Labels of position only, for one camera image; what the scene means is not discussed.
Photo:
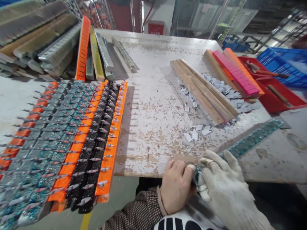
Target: yellow floor line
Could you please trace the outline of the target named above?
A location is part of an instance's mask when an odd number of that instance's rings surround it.
[[[84,214],[80,230],[88,230],[92,212]]]

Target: worker's arm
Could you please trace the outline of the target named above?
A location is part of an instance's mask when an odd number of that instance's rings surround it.
[[[237,159],[225,151],[223,160],[212,151],[205,151],[205,165],[198,175],[198,190],[204,201],[229,230],[273,229],[255,203]]]
[[[134,201],[116,211],[102,229],[152,229],[163,216],[182,209],[196,188],[191,189],[193,170],[183,161],[170,161],[161,188],[140,192]]]

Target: hand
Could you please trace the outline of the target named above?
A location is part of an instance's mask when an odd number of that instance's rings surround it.
[[[168,215],[182,209],[197,192],[191,188],[193,169],[183,161],[169,161],[160,188],[163,207]]]
[[[237,159],[225,151],[224,161],[216,153],[207,150],[200,162],[206,167],[199,174],[198,184],[202,198],[229,230],[271,229],[268,219],[255,203],[248,184],[244,181]]]

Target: wall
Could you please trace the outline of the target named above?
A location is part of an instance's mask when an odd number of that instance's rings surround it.
[[[151,5],[152,1],[150,3],[144,2],[144,20],[150,10]],[[149,20],[163,21],[165,23],[164,35],[169,35],[174,6],[175,0],[156,0],[147,22]],[[144,25],[144,33],[148,33],[148,24]]]

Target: concrete floor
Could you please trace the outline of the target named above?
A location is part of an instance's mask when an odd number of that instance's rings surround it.
[[[116,210],[134,200],[138,177],[113,177],[111,196],[108,203],[97,204],[91,215],[88,230],[99,229]],[[62,213],[52,212],[34,225],[20,227],[18,230],[67,230],[80,229],[83,215],[70,209]]]

